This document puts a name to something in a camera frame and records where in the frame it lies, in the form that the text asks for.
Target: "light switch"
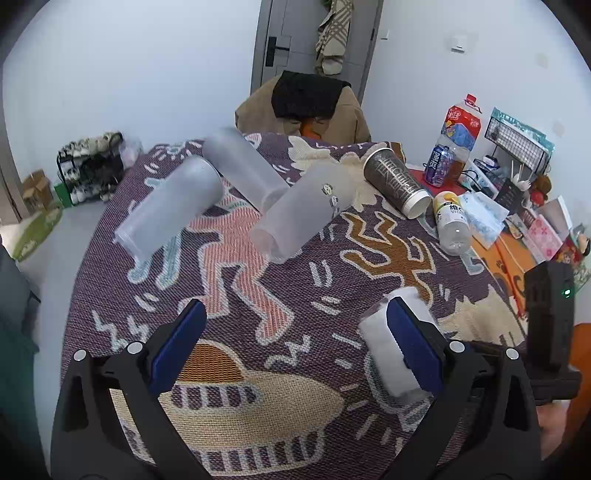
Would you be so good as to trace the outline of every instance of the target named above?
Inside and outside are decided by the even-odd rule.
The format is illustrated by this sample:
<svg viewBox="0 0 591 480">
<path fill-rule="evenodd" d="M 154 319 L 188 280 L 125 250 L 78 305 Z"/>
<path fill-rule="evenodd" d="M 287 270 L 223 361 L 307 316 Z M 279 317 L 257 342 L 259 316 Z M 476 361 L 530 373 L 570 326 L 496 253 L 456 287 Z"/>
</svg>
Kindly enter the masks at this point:
<svg viewBox="0 0 591 480">
<path fill-rule="evenodd" d="M 459 53 L 464 53 L 466 51 L 466 43 L 466 35 L 455 35 L 452 38 L 452 50 Z"/>
</svg>

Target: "plastic bag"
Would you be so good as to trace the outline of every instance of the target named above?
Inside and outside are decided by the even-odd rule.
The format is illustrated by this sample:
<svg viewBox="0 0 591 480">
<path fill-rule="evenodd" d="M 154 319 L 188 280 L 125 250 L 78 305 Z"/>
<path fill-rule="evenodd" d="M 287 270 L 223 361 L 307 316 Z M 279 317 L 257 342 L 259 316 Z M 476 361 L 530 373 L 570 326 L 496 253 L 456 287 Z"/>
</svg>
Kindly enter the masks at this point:
<svg viewBox="0 0 591 480">
<path fill-rule="evenodd" d="M 133 167 L 138 157 L 143 153 L 144 148 L 139 138 L 125 137 L 125 140 L 119 146 L 121 161 L 126 170 Z"/>
<path fill-rule="evenodd" d="M 467 192 L 460 195 L 460 201 L 470 221 L 472 236 L 488 250 L 501 234 L 509 210 L 482 192 Z"/>
</svg>

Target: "brown jacket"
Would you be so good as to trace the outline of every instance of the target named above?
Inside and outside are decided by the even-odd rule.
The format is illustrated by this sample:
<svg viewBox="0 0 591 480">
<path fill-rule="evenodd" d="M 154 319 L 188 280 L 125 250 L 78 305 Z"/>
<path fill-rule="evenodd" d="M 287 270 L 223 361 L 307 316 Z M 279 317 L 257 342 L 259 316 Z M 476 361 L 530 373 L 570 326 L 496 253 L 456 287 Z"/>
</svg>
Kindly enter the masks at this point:
<svg viewBox="0 0 591 480">
<path fill-rule="evenodd" d="M 273 132 L 300 136 L 301 122 L 275 116 L 271 96 L 278 81 L 279 77 L 275 77 L 266 82 L 236 110 L 236 127 L 244 135 Z M 340 94 L 333 117 L 315 119 L 312 130 L 319 134 L 323 141 L 333 145 L 371 141 L 361 106 L 350 87 L 345 87 Z"/>
</svg>

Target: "purple blanket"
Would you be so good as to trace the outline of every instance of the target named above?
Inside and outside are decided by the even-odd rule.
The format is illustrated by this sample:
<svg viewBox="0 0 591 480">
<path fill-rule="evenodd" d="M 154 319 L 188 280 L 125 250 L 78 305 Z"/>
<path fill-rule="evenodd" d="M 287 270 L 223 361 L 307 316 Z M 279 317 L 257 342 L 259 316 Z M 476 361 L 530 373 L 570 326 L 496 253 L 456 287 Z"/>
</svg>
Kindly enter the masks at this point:
<svg viewBox="0 0 591 480">
<path fill-rule="evenodd" d="M 197 141 L 156 145 L 111 200 L 80 267 L 64 339 L 62 373 L 76 349 L 94 355 L 145 341 L 191 298 L 208 324 L 160 401 L 213 476 L 261 480 L 377 479 L 427 411 L 390 396 L 359 336 L 359 316 L 385 293 L 414 286 L 450 338 L 523 340 L 506 297 L 478 256 L 449 257 L 433 213 L 406 220 L 363 178 L 363 161 L 386 144 L 332 147 L 299 137 L 248 139 L 294 183 L 314 161 L 335 158 L 358 184 L 354 205 L 284 265 L 248 239 L 259 213 L 226 195 L 134 265 L 113 232 Z M 113 392 L 134 453 L 150 460 L 125 401 Z"/>
</svg>

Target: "purple soda can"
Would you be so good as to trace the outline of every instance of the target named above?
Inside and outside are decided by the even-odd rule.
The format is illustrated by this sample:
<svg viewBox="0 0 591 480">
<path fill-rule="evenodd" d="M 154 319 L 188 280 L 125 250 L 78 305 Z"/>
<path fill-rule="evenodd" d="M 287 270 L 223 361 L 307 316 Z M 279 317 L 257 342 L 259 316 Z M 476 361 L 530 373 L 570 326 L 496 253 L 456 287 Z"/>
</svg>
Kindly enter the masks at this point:
<svg viewBox="0 0 591 480">
<path fill-rule="evenodd" d="M 435 145 L 427 168 L 425 168 L 425 181 L 434 187 L 440 187 L 443 185 L 452 163 L 453 153 L 449 151 L 449 147 Z"/>
</svg>

